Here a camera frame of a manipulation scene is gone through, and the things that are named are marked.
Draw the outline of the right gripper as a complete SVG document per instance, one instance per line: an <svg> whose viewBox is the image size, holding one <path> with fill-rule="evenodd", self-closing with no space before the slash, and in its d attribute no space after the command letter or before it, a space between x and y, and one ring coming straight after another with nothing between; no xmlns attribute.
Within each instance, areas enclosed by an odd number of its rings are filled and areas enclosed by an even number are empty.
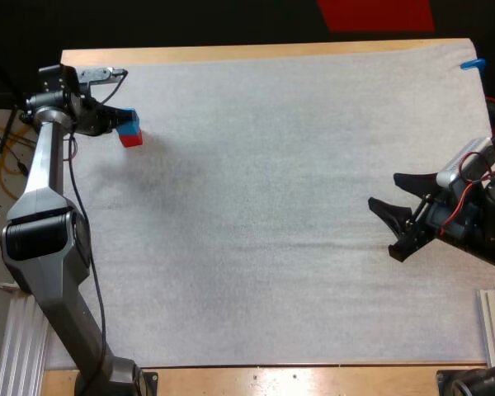
<svg viewBox="0 0 495 396"><path fill-rule="evenodd" d="M395 186L421 199L415 210L369 198L369 209L396 237L396 242L389 245L389 255L403 262L436 239L489 262L490 232L483 184L457 180L448 190L436 183L436 176L393 175Z"/></svg>

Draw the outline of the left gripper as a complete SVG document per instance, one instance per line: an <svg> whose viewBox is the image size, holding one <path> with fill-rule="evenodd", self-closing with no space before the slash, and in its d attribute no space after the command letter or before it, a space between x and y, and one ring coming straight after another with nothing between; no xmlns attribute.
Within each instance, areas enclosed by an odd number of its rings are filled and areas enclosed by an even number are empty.
<svg viewBox="0 0 495 396"><path fill-rule="evenodd" d="M93 97L85 97L71 132L96 137L109 134L115 125L132 123L137 119L137 113L133 108L115 108L101 104Z"/></svg>

